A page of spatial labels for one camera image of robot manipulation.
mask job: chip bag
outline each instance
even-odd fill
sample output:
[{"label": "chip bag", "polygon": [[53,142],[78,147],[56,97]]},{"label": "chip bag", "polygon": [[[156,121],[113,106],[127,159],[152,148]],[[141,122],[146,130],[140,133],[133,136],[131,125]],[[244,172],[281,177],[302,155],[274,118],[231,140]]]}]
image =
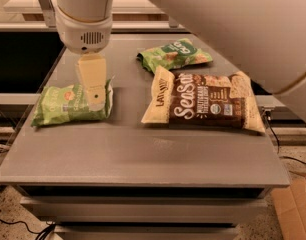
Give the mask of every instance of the chip bag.
[{"label": "chip bag", "polygon": [[109,117],[113,102],[110,80],[106,86],[106,102],[100,111],[90,111],[80,84],[65,88],[45,87],[33,114],[31,126],[62,124],[71,121],[104,120]]},{"label": "chip bag", "polygon": [[181,73],[157,67],[152,101],[142,123],[225,126],[265,132],[251,88],[242,71],[231,76]]},{"label": "chip bag", "polygon": [[210,54],[195,48],[187,38],[165,46],[148,49],[139,53],[137,57],[141,60],[142,66],[153,73],[158,66],[171,70],[212,61]]}]

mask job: green chip bag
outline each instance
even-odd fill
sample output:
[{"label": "green chip bag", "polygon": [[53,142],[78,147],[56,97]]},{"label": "green chip bag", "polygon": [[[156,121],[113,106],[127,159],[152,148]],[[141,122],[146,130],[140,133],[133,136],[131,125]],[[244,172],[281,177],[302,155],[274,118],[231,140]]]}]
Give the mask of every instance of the green chip bag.
[{"label": "green chip bag", "polygon": [[83,86],[45,87],[33,114],[31,126],[62,124],[71,121],[104,120],[109,117],[113,102],[110,80],[106,83],[106,102],[100,111],[90,111]]},{"label": "green chip bag", "polygon": [[210,54],[195,48],[187,38],[165,46],[145,50],[139,53],[137,57],[141,60],[142,66],[153,73],[158,66],[171,70],[213,60]]}]

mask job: drawer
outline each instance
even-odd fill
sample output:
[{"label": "drawer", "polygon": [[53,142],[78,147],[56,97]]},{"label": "drawer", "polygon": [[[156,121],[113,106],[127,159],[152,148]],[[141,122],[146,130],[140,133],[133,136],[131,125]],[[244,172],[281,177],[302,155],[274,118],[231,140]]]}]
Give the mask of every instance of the drawer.
[{"label": "drawer", "polygon": [[40,220],[56,222],[230,223],[266,209],[263,199],[23,197]]},{"label": "drawer", "polygon": [[200,226],[57,226],[55,233],[63,240],[232,240],[237,236],[237,230],[235,228]]}]

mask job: cardboard box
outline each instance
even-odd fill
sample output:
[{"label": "cardboard box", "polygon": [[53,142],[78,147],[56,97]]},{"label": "cardboard box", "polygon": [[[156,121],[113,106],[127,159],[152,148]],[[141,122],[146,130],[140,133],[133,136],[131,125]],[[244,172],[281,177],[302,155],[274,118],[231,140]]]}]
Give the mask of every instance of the cardboard box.
[{"label": "cardboard box", "polygon": [[306,174],[285,189],[274,189],[272,199],[284,240],[306,240]]}]

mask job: brown snack package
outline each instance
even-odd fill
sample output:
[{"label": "brown snack package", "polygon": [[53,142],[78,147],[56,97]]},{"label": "brown snack package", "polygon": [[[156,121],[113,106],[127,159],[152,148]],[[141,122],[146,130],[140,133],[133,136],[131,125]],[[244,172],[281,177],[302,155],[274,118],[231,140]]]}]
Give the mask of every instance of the brown snack package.
[{"label": "brown snack package", "polygon": [[225,126],[265,132],[251,88],[242,71],[231,76],[181,73],[159,66],[152,101],[142,123]]}]

